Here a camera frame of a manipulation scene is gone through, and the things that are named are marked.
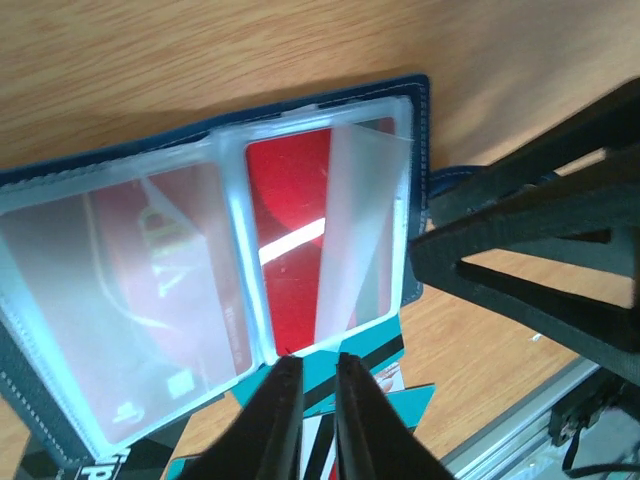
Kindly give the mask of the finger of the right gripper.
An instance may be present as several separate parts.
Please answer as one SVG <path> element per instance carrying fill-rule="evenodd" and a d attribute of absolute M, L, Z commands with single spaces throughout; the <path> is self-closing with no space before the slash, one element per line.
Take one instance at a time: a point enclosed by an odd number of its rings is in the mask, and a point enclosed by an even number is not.
<path fill-rule="evenodd" d="M 639 366 L 639 148 L 435 227 L 416 278 L 610 370 Z"/>
<path fill-rule="evenodd" d="M 639 144 L 639 79 L 633 78 L 445 190 L 432 206 L 440 227 L 559 176 L 592 153 L 609 157 Z"/>

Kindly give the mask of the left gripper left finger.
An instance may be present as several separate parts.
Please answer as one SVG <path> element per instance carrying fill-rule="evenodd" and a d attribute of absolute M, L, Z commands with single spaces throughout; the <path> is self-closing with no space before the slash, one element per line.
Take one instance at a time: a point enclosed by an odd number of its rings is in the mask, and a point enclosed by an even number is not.
<path fill-rule="evenodd" d="M 297 479 L 303 421 L 302 371 L 300 358 L 280 358 L 235 421 L 180 477 Z"/>

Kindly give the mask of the red card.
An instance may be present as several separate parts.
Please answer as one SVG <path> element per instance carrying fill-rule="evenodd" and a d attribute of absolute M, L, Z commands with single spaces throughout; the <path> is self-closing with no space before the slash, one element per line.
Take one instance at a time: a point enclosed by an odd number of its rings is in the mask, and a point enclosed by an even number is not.
<path fill-rule="evenodd" d="M 314 343 L 331 129 L 248 145 L 246 165 L 276 351 Z"/>
<path fill-rule="evenodd" d="M 193 409 L 255 367 L 237 248 L 216 165 L 89 194 L 94 267 L 142 365 L 145 426 Z"/>

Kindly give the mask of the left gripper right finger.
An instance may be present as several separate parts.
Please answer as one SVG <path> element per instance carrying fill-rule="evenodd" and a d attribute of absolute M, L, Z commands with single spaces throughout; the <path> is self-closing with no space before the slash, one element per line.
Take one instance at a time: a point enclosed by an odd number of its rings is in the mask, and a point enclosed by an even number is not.
<path fill-rule="evenodd" d="M 451 479 L 413 436 L 374 380 L 365 400 L 336 388 L 336 475 L 339 479 Z"/>

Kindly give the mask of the navy blue card holder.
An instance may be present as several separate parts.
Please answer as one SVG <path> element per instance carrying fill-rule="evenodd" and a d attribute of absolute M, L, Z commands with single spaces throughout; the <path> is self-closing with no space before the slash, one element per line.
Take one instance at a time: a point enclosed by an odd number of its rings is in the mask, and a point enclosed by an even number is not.
<path fill-rule="evenodd" d="M 431 82 L 236 111 L 1 174 L 1 393 L 81 467 L 395 323 L 423 287 Z"/>

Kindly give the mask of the red card bottom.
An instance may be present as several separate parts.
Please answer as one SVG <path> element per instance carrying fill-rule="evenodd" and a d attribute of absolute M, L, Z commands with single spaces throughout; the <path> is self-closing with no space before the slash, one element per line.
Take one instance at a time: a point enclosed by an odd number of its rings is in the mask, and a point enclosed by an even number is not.
<path fill-rule="evenodd" d="M 276 351 L 314 343 L 331 129 L 248 145 L 246 165 Z"/>

